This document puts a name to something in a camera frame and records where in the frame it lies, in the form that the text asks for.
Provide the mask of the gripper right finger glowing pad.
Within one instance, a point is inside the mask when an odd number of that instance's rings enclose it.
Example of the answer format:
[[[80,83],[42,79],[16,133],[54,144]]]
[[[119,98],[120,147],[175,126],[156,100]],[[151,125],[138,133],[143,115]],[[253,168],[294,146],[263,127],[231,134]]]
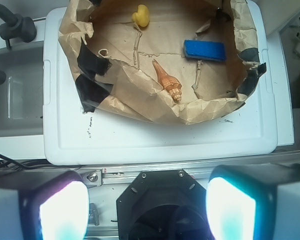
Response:
[[[217,240],[300,240],[300,163],[218,165],[205,205]]]

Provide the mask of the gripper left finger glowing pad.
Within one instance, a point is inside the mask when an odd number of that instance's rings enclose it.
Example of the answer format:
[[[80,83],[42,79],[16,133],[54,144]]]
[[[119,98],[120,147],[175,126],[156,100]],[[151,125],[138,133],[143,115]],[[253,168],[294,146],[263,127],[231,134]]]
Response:
[[[0,240],[82,240],[89,204],[73,170],[0,171]]]

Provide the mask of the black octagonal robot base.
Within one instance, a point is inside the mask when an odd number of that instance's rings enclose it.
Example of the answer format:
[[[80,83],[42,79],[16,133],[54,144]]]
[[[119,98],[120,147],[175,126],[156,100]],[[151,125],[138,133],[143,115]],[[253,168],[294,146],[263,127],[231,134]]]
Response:
[[[185,170],[143,171],[116,200],[121,240],[212,240],[206,189]]]

